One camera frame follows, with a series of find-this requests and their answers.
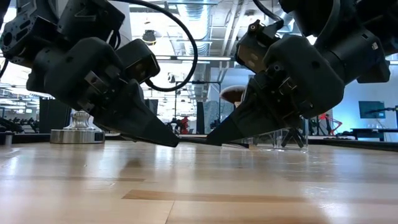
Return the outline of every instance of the silver metal base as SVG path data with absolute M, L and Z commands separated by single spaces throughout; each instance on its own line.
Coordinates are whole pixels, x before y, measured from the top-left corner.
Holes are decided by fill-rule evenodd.
M 97 130 L 51 130 L 51 143 L 98 144 L 105 142 L 105 132 Z

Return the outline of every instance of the tv screen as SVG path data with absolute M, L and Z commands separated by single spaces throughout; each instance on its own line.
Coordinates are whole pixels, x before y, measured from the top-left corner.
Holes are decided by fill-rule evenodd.
M 384 108 L 383 101 L 360 101 L 359 102 L 359 113 L 361 118 L 364 119 L 385 119 L 386 112 L 380 111 L 375 113 L 370 113 L 370 111 L 380 110 Z

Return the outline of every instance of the red object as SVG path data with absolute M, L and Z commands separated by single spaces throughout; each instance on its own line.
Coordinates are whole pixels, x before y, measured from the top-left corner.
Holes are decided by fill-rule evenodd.
M 335 131 L 343 124 L 343 122 L 338 121 L 334 118 L 331 118 L 330 115 L 328 115 L 326 113 L 319 116 L 319 119 L 329 120 L 329 121 L 337 124 L 337 127 L 335 127 L 334 129 L 331 130 L 331 134 L 333 134 L 333 135 L 335 134 Z
M 188 117 L 184 117 L 184 119 L 181 120 L 181 134 L 189 134 L 188 123 Z

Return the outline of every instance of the ceiling duct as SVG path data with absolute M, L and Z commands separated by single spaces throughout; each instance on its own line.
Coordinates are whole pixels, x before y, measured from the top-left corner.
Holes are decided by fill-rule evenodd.
M 210 36 L 210 11 L 211 6 L 207 4 L 178 4 L 178 12 L 181 20 L 188 27 L 195 40 L 208 40 Z M 191 43 L 184 43 L 187 55 L 193 55 Z M 208 42 L 197 42 L 199 56 L 207 56 L 209 54 L 210 45 Z M 209 80 L 206 75 L 207 64 L 198 63 L 197 69 L 193 74 L 193 80 Z M 195 91 L 195 98 L 204 99 L 207 96 L 208 85 L 206 91 Z

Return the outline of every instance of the table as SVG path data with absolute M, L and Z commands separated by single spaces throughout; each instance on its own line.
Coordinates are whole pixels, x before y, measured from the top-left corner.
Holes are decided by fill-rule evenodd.
M 1 224 L 398 223 L 398 153 L 0 147 Z
M 355 140 L 358 138 L 378 138 L 384 141 L 384 133 L 398 133 L 398 129 L 393 128 L 351 128 Z

